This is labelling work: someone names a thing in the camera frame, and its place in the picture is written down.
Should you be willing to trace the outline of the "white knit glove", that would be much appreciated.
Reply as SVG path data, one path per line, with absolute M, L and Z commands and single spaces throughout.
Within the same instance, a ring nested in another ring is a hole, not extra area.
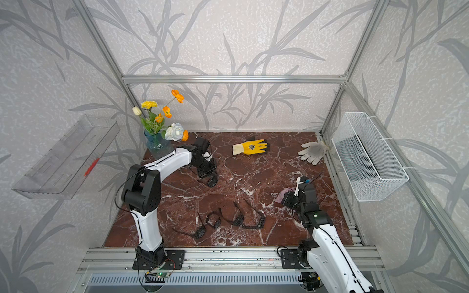
M 325 156 L 329 147 L 323 142 L 308 142 L 301 145 L 302 150 L 298 152 L 302 161 L 307 161 L 316 166 Z

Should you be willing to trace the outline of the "left circuit board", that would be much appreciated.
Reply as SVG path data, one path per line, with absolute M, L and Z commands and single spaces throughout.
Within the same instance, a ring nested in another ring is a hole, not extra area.
M 149 284 L 163 284 L 171 275 L 172 272 L 148 271 L 144 275 L 144 281 Z

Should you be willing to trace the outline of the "clear plastic wall tray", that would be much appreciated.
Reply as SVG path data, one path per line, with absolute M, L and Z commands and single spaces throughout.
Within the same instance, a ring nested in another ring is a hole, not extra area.
M 114 119 L 82 116 L 12 190 L 28 199 L 72 199 L 119 132 Z

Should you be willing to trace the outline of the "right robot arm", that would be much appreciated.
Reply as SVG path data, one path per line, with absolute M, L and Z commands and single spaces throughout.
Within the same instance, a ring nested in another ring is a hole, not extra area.
M 299 177 L 282 205 L 292 209 L 310 234 L 298 246 L 299 263 L 312 268 L 330 293 L 381 293 L 357 267 L 345 249 L 332 219 L 320 210 L 312 179 Z

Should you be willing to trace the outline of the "artificial flower bouquet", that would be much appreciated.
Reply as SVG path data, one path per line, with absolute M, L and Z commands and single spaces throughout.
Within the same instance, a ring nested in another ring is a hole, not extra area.
M 161 109 L 156 101 L 144 101 L 140 107 L 133 107 L 132 111 L 135 116 L 139 117 L 145 135 L 160 135 L 168 141 L 185 142 L 189 139 L 189 133 L 180 123 L 166 125 L 165 119 L 173 117 L 169 105 L 173 101 L 178 101 L 179 103 L 184 101 L 184 96 L 178 90 L 172 90 L 171 93 L 173 98 Z

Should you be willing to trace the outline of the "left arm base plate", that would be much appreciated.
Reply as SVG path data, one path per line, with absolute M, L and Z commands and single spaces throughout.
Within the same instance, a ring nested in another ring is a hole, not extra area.
M 136 249 L 136 257 L 133 263 L 133 270 L 146 270 L 162 268 L 164 270 L 182 270 L 185 250 L 163 250 L 150 252 L 142 250 L 140 247 Z

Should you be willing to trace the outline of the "pink fluffy cloth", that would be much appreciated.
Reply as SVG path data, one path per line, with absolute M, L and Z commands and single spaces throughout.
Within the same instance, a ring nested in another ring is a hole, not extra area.
M 283 189 L 280 194 L 274 199 L 274 201 L 276 203 L 279 203 L 279 204 L 282 204 L 284 198 L 285 198 L 285 195 L 287 195 L 287 193 L 289 192 L 294 192 L 294 189 L 293 188 L 285 188 Z

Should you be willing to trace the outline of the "aluminium front rail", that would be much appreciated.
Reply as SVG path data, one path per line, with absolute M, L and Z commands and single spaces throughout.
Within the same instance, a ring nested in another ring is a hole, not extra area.
M 347 246 L 347 251 L 362 271 L 384 271 L 376 247 Z M 179 272 L 278 272 L 287 260 L 275 247 L 194 247 L 185 248 Z M 79 265 L 79 273 L 130 273 L 134 249 L 89 249 Z

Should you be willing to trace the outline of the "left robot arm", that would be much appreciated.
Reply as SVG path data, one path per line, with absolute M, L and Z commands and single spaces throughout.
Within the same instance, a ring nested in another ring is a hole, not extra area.
M 157 208 L 162 197 L 161 183 L 182 167 L 195 167 L 197 176 L 209 187 L 217 184 L 216 161 L 210 142 L 202 137 L 183 145 L 161 159 L 144 166 L 133 165 L 123 187 L 122 201 L 129 206 L 139 236 L 137 255 L 159 266 L 166 256 L 158 226 Z

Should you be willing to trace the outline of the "right circuit board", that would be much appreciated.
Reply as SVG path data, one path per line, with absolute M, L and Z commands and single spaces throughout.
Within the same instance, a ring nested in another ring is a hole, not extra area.
M 298 281 L 302 289 L 306 292 L 316 292 L 318 289 L 324 287 L 321 278 L 315 272 L 302 272 L 298 276 Z

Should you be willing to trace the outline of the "yellow black work glove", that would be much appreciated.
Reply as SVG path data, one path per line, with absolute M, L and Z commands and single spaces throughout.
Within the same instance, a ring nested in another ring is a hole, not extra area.
M 248 140 L 246 142 L 240 143 L 240 144 L 235 144 L 232 145 L 232 155 L 256 155 L 256 154 L 261 154 L 265 153 L 267 149 L 269 148 L 269 144 L 264 140 Z

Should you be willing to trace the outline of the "circuit board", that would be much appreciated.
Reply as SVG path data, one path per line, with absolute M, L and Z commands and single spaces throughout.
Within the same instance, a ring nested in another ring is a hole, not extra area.
M 144 281 L 149 284 L 163 284 L 171 275 L 172 272 L 148 271 L 144 275 Z
M 298 276 L 298 281 L 302 289 L 306 292 L 316 292 L 318 289 L 324 287 L 321 278 L 315 272 L 302 272 Z

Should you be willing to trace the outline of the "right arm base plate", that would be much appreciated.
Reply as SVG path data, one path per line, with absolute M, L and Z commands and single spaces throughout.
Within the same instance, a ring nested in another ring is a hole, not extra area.
M 282 262 L 283 269 L 310 269 L 305 261 L 300 260 L 297 249 L 289 249 L 286 246 L 276 248 L 277 256 Z

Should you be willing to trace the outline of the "blue glass vase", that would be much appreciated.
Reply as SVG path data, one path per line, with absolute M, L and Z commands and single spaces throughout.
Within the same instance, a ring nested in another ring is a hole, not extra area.
M 146 146 L 156 160 L 159 160 L 174 151 L 173 145 L 166 140 L 161 133 L 150 134 L 144 131 L 147 139 Z

